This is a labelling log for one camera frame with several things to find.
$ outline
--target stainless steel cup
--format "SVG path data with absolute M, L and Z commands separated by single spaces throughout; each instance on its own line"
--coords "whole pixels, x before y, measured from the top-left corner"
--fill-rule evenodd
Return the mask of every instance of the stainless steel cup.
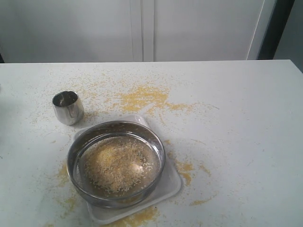
M 53 109 L 58 120 L 66 125 L 77 123 L 84 115 L 82 102 L 74 91 L 56 94 L 53 97 Z

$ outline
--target gray wall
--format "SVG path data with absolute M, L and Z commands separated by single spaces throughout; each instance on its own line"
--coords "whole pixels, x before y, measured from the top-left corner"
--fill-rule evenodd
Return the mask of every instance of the gray wall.
M 303 0 L 294 2 L 274 59 L 290 59 L 303 72 Z

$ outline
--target white table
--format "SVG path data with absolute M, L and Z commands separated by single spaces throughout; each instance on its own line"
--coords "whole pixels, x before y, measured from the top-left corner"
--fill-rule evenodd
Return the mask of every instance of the white table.
M 76 126 L 52 109 L 66 89 L 86 111 Z M 290 61 L 1 64 L 0 226 L 94 226 L 65 174 L 72 136 L 140 113 L 184 186 L 110 226 L 302 227 L 302 99 Z

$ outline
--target white cabinet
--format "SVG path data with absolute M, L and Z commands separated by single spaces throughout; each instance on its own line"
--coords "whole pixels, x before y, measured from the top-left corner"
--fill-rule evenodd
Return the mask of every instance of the white cabinet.
M 256 59 L 275 0 L 2 0 L 5 62 Z

